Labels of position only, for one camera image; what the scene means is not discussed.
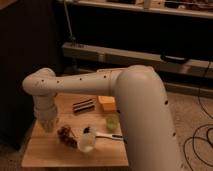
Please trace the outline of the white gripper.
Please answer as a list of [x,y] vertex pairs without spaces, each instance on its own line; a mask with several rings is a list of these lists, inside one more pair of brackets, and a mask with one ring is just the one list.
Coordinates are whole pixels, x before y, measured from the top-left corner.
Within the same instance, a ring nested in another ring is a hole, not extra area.
[[45,132],[50,133],[54,130],[58,122],[58,110],[53,100],[36,100],[34,115]]

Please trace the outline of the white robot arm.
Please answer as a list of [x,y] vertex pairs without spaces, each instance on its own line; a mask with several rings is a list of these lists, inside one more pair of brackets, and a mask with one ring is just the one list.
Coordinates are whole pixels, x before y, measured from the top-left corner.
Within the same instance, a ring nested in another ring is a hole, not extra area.
[[113,96],[131,171],[183,171],[164,84],[143,65],[73,76],[42,68],[22,82],[33,97],[34,116],[50,132],[57,118],[54,96],[60,92]]

